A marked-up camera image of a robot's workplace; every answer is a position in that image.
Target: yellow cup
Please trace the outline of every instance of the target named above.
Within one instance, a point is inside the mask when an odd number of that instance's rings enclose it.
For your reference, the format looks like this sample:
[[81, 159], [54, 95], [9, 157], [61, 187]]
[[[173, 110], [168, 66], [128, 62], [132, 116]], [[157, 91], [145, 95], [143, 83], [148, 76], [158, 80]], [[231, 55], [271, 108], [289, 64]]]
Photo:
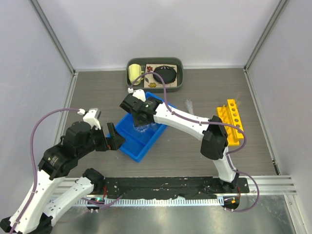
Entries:
[[[133, 81], [135, 81], [135, 79], [138, 78], [142, 74], [142, 68], [138, 64], [131, 64], [128, 67], [128, 73], [129, 73], [129, 80], [131, 83], [133, 83]], [[134, 83], [134, 85], [140, 84], [142, 80], [143, 80], [143, 78], [138, 79]]]

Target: black motor joint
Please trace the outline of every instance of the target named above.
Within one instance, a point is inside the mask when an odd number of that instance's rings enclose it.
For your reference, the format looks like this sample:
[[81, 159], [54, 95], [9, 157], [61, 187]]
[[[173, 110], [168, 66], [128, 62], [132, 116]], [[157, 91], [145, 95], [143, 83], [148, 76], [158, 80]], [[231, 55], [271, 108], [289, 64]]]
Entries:
[[132, 115], [134, 125], [138, 127], [155, 123], [154, 115], [159, 104], [162, 104], [162, 101], [154, 97], [148, 97], [143, 102], [132, 94], [128, 94], [120, 107]]

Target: wooden coaster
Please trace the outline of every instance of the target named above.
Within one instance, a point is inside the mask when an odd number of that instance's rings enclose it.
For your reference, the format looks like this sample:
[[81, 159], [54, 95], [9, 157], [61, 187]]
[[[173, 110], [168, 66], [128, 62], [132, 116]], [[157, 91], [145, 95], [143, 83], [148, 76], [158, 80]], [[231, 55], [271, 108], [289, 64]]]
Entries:
[[[177, 72], [177, 66], [171, 64], [147, 64], [145, 67], [145, 72], [153, 72], [157, 67], [160, 66], [170, 66], [175, 72]], [[166, 84], [166, 87], [177, 87], [177, 77], [174, 82]], [[144, 88], [162, 88], [162, 83], [157, 82], [152, 74], [145, 75], [144, 77]]]

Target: black round lid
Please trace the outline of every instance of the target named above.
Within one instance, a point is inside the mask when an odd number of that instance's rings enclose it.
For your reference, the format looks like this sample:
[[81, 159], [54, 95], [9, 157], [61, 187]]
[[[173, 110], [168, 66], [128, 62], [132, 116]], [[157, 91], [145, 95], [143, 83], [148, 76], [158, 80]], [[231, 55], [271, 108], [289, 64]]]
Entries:
[[[155, 68], [154, 72], [159, 74], [163, 78], [165, 84], [172, 83], [176, 79], [176, 71], [174, 70], [173, 67], [170, 66], [164, 65], [157, 67]], [[161, 83], [161, 80], [159, 79], [158, 76], [153, 75], [153, 77], [157, 82]]]

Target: blue plastic bin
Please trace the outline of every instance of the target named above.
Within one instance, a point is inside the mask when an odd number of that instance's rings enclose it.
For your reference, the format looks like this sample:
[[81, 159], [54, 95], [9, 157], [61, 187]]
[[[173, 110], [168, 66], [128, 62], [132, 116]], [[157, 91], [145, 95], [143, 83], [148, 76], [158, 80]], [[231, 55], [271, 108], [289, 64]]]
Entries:
[[[145, 97], [154, 97], [162, 100], [150, 92], [146, 92]], [[120, 150], [129, 155], [134, 161], [140, 162], [163, 131], [165, 131], [166, 127], [167, 125], [156, 123], [149, 127], [146, 132], [140, 133], [134, 128], [132, 115], [126, 114], [116, 125], [117, 132], [126, 138], [126, 142], [123, 143]]]

